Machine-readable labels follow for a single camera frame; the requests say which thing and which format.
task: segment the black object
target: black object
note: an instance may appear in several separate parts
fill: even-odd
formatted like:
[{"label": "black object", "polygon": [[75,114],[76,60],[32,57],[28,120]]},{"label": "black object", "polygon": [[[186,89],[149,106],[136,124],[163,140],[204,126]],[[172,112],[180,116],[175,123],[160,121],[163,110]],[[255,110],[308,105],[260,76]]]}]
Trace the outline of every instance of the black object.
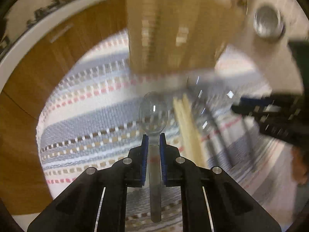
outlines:
[{"label": "black object", "polygon": [[293,40],[288,42],[288,46],[302,77],[302,83],[304,85],[304,109],[309,110],[309,41]]},{"label": "black object", "polygon": [[[212,126],[213,126],[214,129],[215,129],[215,132],[218,134],[218,139],[219,139],[219,141],[220,141],[220,143],[221,143],[221,145],[222,145],[222,147],[223,147],[224,155],[225,155],[226,160],[227,160],[227,162],[228,162],[228,166],[229,166],[229,168],[232,168],[232,167],[235,166],[235,163],[234,163],[234,161],[233,161],[233,159],[232,159],[232,156],[231,156],[231,154],[230,154],[230,152],[229,152],[229,150],[228,150],[228,146],[226,145],[226,143],[225,143],[225,141],[224,141],[224,138],[223,138],[223,136],[222,136],[222,134],[221,134],[220,128],[219,128],[219,126],[218,126],[218,124],[217,124],[217,122],[216,122],[216,120],[215,120],[215,118],[214,118],[214,115],[211,113],[211,110],[210,110],[209,107],[207,106],[206,102],[205,102],[205,104],[204,104],[204,107],[205,107],[205,112],[206,112],[206,114],[208,115],[208,118],[209,118],[209,120],[210,120]],[[217,154],[216,154],[216,152],[215,152],[215,151],[212,151],[212,153],[213,153],[213,155],[212,155],[213,158],[215,158],[216,160],[218,160],[218,159],[217,159]]]},{"label": "black object", "polygon": [[[141,187],[146,177],[148,136],[127,158],[112,167],[87,168],[29,226],[28,232],[125,231],[127,187]],[[180,157],[160,135],[162,177],[180,186],[183,230],[190,232],[279,232],[279,224],[227,173],[208,170]]]},{"label": "black object", "polygon": [[34,17],[36,19],[36,21],[41,20],[42,18],[44,18],[47,15],[47,11],[45,8],[39,8],[37,10],[34,11]]},{"label": "black object", "polygon": [[2,42],[6,29],[7,29],[7,19],[2,18],[0,19],[0,42]]},{"label": "black object", "polygon": [[288,228],[286,232],[307,232],[309,228],[309,201],[305,204],[305,207],[298,214],[296,220]]},{"label": "black object", "polygon": [[[125,231],[127,187],[146,179],[148,136],[112,167],[87,168],[29,225],[28,232]],[[100,201],[102,208],[98,213]]]},{"label": "black object", "polygon": [[48,10],[51,10],[55,7],[58,7],[61,5],[61,1],[60,0],[52,0],[52,3],[50,5],[47,6]]},{"label": "black object", "polygon": [[[284,106],[287,101],[281,101],[282,97],[290,98],[292,95],[271,94],[269,97],[263,97],[259,101],[252,99],[255,105],[248,104],[250,98],[245,98],[246,103],[240,101],[239,105],[232,105],[231,109],[234,113],[243,116],[253,116],[259,124],[260,133],[265,134],[298,147],[307,149],[309,144],[309,126],[303,121],[306,110],[297,104],[293,105],[301,96],[293,96],[291,104]],[[272,109],[265,102],[270,100],[270,106],[277,106]]]}]

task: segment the cabinet handle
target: cabinet handle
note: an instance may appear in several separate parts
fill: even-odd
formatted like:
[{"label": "cabinet handle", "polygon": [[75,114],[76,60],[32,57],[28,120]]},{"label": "cabinet handle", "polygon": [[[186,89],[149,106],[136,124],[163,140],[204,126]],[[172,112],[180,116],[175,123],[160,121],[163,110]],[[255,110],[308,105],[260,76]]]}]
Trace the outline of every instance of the cabinet handle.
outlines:
[{"label": "cabinet handle", "polygon": [[64,33],[66,33],[70,28],[72,28],[74,24],[70,23],[67,26],[64,27],[61,31],[59,31],[56,35],[54,35],[53,38],[51,38],[49,41],[52,44],[54,41],[56,41],[59,37],[61,37]]}]

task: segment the cabinet door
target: cabinet door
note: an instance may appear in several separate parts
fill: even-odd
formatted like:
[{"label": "cabinet door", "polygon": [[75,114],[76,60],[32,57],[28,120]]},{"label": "cabinet door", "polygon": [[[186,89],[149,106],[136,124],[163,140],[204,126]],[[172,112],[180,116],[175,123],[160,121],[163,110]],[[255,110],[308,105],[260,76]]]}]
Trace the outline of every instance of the cabinet door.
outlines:
[{"label": "cabinet door", "polygon": [[126,28],[126,0],[106,0],[93,7],[102,40]]},{"label": "cabinet door", "polygon": [[70,68],[101,39],[126,27],[126,0],[106,0],[52,29],[20,61],[4,92],[38,119]]},{"label": "cabinet door", "polygon": [[11,214],[41,212],[52,201],[38,157],[36,124],[0,94],[0,197]]},{"label": "cabinet door", "polygon": [[72,63],[60,62],[46,38],[20,61],[3,91],[25,112],[38,119],[45,102]]}]

